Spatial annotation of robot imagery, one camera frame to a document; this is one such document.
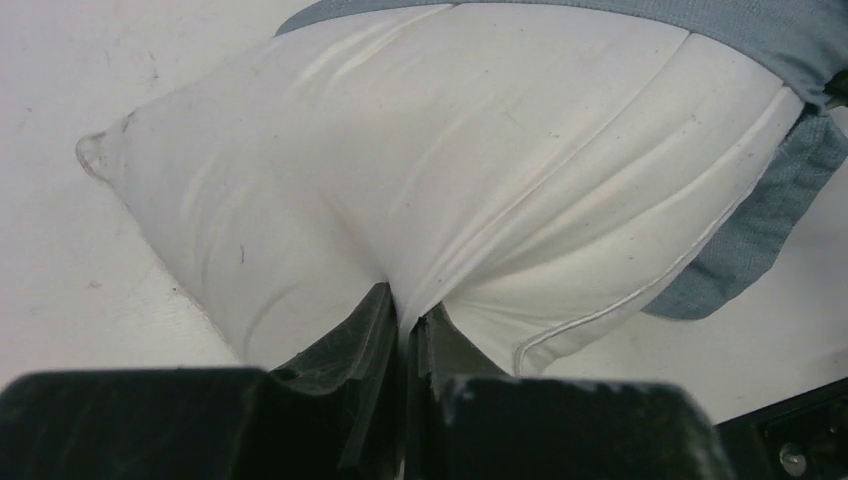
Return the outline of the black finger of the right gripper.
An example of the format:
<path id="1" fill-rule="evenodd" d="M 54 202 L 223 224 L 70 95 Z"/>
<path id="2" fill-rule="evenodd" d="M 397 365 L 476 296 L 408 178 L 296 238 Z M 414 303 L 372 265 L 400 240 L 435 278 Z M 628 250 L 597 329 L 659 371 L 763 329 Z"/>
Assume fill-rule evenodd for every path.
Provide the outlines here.
<path id="1" fill-rule="evenodd" d="M 827 97 L 825 105 L 828 110 L 846 107 L 848 105 L 848 71 L 838 72 L 825 85 L 824 93 Z"/>

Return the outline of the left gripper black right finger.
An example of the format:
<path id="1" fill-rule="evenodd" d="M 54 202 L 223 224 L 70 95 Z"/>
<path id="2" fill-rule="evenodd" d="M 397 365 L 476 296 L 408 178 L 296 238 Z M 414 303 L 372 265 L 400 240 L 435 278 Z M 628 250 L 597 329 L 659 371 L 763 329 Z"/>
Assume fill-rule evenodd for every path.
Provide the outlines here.
<path id="1" fill-rule="evenodd" d="M 730 479 L 710 420 L 663 383 L 515 377 L 437 306 L 408 344 L 409 479 Z"/>

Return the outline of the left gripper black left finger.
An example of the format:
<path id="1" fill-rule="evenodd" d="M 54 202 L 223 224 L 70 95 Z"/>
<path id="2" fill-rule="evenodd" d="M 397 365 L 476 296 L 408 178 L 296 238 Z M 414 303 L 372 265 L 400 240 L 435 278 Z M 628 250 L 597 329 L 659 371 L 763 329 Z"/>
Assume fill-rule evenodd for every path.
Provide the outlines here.
<path id="1" fill-rule="evenodd" d="M 1 395 L 5 479 L 391 479 L 387 284 L 284 365 L 39 372 Z"/>

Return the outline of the patchwork green beige pillowcase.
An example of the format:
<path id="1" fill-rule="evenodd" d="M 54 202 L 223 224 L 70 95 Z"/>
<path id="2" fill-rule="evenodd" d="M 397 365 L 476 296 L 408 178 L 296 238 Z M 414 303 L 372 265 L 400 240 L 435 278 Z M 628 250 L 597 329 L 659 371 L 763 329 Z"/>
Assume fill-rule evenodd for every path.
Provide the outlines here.
<path id="1" fill-rule="evenodd" d="M 825 85 L 847 70 L 844 1 L 575 1 L 573 7 L 672 25 L 720 42 L 780 78 L 805 104 L 752 193 L 646 313 L 679 321 L 718 311 L 774 265 L 847 157 Z"/>

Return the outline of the white pillow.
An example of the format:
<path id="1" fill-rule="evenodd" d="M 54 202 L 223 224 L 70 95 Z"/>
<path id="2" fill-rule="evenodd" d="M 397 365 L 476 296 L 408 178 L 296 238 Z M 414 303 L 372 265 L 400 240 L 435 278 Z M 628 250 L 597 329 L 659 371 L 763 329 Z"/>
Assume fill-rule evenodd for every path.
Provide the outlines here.
<path id="1" fill-rule="evenodd" d="M 649 302 L 749 196 L 803 102 L 729 46 L 547 5 L 283 34 L 86 136 L 182 289 L 283 364 L 387 283 L 537 374 Z"/>

